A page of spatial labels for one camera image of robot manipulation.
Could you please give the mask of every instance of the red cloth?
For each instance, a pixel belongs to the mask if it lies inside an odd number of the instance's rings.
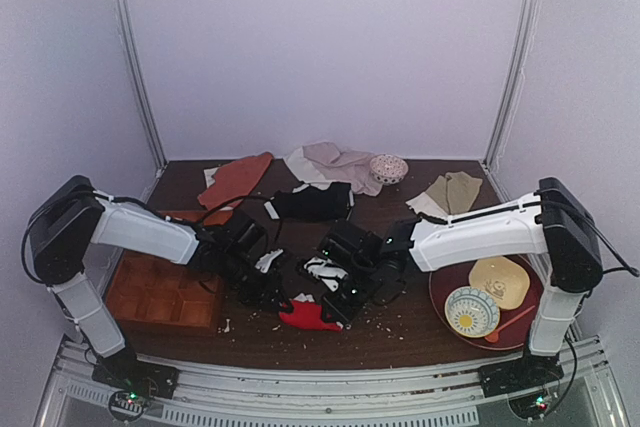
[[[285,323],[302,330],[333,330],[340,332],[342,327],[335,323],[323,322],[320,318],[322,306],[314,302],[292,300],[293,312],[280,312],[280,319]]]
[[[212,209],[234,197],[249,195],[272,160],[273,155],[265,152],[223,165],[215,174],[215,184],[198,196],[198,202],[207,209]]]

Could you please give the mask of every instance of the rust-colored cloth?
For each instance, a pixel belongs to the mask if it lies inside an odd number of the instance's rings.
[[[216,183],[198,196],[198,202],[205,208],[212,209],[234,197],[249,195],[272,160],[273,155],[265,152],[221,166],[216,172]]]

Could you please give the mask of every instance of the wooden spoon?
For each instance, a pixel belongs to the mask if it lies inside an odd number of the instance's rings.
[[[498,342],[500,340],[500,331],[502,329],[506,329],[507,327],[509,327],[511,324],[519,321],[522,317],[524,317],[525,315],[527,315],[529,312],[531,312],[533,309],[535,309],[536,306],[532,305],[531,307],[529,307],[526,310],[523,310],[522,312],[520,312],[518,315],[516,315],[513,319],[510,319],[509,321],[505,322],[504,324],[502,324],[500,327],[498,327],[496,330],[494,330],[493,332],[491,332],[490,334],[487,334],[484,336],[484,340],[486,340],[487,342],[489,342],[490,344],[495,344],[496,342]]]

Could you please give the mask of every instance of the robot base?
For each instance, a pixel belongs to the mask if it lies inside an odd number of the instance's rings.
[[[135,371],[136,378],[141,380],[133,382],[129,387],[133,392],[145,397],[173,398],[173,392],[178,385],[178,369],[166,365],[137,361]],[[93,369],[91,378],[96,382],[110,385],[111,387],[123,387],[122,381],[112,376],[100,364]]]
[[[562,379],[564,372],[556,357],[525,356],[478,369],[485,397],[511,394],[525,389],[541,387]]]

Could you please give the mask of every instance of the plate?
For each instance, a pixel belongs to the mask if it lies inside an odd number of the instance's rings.
[[[506,257],[479,260],[469,273],[469,285],[488,293],[504,310],[520,307],[530,284],[527,271]]]
[[[500,322],[500,309],[495,300],[473,287],[460,287],[451,292],[444,312],[453,330],[465,337],[484,337]]]

